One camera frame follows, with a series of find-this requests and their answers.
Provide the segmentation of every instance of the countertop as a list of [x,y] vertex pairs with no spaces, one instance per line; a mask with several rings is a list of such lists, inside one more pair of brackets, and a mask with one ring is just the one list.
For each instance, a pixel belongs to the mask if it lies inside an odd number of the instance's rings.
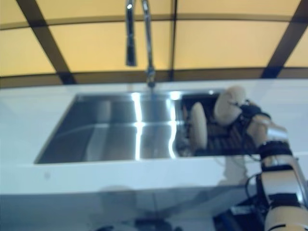
[[[159,90],[202,90],[241,85],[249,99],[289,132],[291,149],[308,179],[308,79],[158,83]],[[88,193],[238,185],[227,157],[35,165],[38,154],[77,93],[140,92],[144,83],[31,87],[0,90],[1,194]],[[245,158],[250,176],[259,163]]]

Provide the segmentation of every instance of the stainless steel sink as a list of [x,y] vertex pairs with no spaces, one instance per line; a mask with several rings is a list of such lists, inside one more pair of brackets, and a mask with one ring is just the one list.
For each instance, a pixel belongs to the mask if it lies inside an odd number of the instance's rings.
[[77,95],[36,163],[177,158],[182,98],[197,94]]

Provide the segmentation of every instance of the faucet spout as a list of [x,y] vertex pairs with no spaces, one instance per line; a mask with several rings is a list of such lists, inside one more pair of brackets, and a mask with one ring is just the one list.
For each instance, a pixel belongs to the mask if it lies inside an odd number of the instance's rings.
[[136,66],[135,37],[134,37],[134,0],[126,2],[126,33],[127,33],[127,50],[126,65]]
[[[148,54],[148,67],[146,70],[147,84],[150,88],[155,86],[155,68],[153,65],[152,56],[152,36],[151,36],[151,14],[150,5],[148,0],[141,0],[143,9],[144,23],[145,23],[145,36],[146,48]],[[126,29],[127,29],[127,55],[126,65],[136,66],[136,52],[135,52],[135,39],[134,39],[134,0],[127,0],[126,3]]]

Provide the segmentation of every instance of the sink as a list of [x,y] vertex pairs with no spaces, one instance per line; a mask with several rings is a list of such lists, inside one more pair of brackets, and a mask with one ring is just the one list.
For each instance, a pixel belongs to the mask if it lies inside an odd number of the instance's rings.
[[[35,163],[241,154],[241,124],[224,128],[213,117],[220,92],[77,95]],[[186,115],[196,102],[204,108],[208,141],[206,149],[192,153]],[[244,149],[246,154],[255,153],[249,137]]]
[[177,158],[181,93],[77,95],[36,163]]

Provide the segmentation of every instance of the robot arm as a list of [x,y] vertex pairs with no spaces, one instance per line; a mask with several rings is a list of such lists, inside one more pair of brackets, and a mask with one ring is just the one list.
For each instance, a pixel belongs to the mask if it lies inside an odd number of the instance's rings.
[[257,196],[269,207],[264,230],[308,231],[308,186],[289,148],[287,131],[257,105],[244,102],[243,92],[241,87],[227,89],[219,96],[214,115],[223,126],[239,116],[248,123],[246,133],[261,159]]

